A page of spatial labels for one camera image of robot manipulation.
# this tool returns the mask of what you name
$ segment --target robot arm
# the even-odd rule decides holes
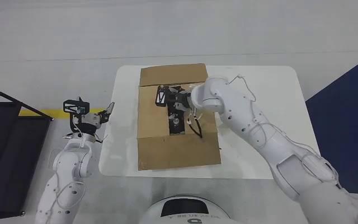
[[[70,113],[70,127],[73,133],[66,147],[56,156],[52,170],[53,177],[47,182],[37,207],[36,224],[70,224],[73,222],[85,192],[83,178],[91,175],[95,156],[92,146],[102,142],[96,137],[96,130],[109,120],[114,102],[97,114],[90,112],[90,104],[78,100],[67,100],[63,109]]]
[[[336,186],[336,171],[327,161],[271,124],[254,100],[229,87],[227,78],[209,77],[192,90],[191,101],[197,109],[218,112],[224,124],[256,149],[278,186],[300,203],[310,223],[357,222],[357,209]]]

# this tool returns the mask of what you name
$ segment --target yellow stripe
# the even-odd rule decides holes
[[[90,113],[98,113],[103,111],[105,108],[93,108],[90,109]],[[69,119],[69,113],[65,113],[63,110],[56,109],[56,110],[40,110],[42,113],[47,114],[53,118],[62,118],[62,119]],[[37,113],[32,112],[31,110],[21,110],[20,116],[39,116]]]

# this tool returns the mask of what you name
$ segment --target cardboard box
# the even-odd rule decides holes
[[[155,105],[158,85],[202,84],[208,74],[204,64],[181,64],[143,68],[140,73],[138,109],[138,170],[221,164],[214,113],[202,113],[203,138],[185,123],[185,134],[169,134],[168,109]],[[197,129],[194,119],[192,126]]]

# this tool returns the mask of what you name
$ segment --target gray floor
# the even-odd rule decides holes
[[[39,109],[59,109],[81,95],[93,108],[110,102],[125,64],[286,65],[305,99],[358,61],[358,2],[346,1],[0,1],[0,91]],[[68,120],[49,130],[26,202],[32,223],[54,147]],[[78,223],[137,223],[155,201],[205,197],[243,223],[306,223],[273,180],[161,179],[102,176],[86,180]]]

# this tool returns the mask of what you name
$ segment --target table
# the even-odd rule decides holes
[[[221,165],[167,170],[138,171],[137,118],[140,70],[150,66],[122,66],[117,71],[112,101],[115,107],[106,125],[99,169],[107,176],[150,176],[166,178],[272,179],[266,161],[248,143],[236,136],[215,115]],[[256,104],[271,123],[294,141],[312,146],[318,153],[313,128],[296,72],[288,66],[206,66],[208,75],[231,80],[245,76],[257,97]],[[242,80],[230,86],[250,96]]]

